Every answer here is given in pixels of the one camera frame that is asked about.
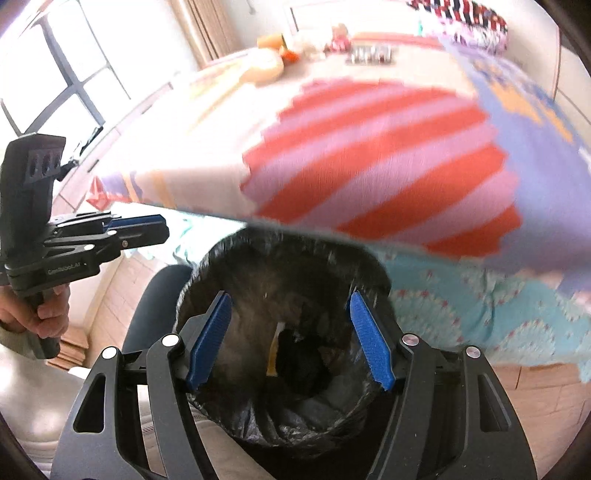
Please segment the person's left hand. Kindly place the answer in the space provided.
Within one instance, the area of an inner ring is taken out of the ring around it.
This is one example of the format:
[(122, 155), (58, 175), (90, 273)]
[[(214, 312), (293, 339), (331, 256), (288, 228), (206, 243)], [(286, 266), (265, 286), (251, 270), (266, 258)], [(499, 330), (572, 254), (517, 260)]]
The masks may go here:
[(2, 286), (1, 327), (13, 333), (29, 331), (41, 339), (59, 338), (69, 325), (69, 297), (69, 285), (60, 285), (43, 304), (33, 308), (10, 286)]

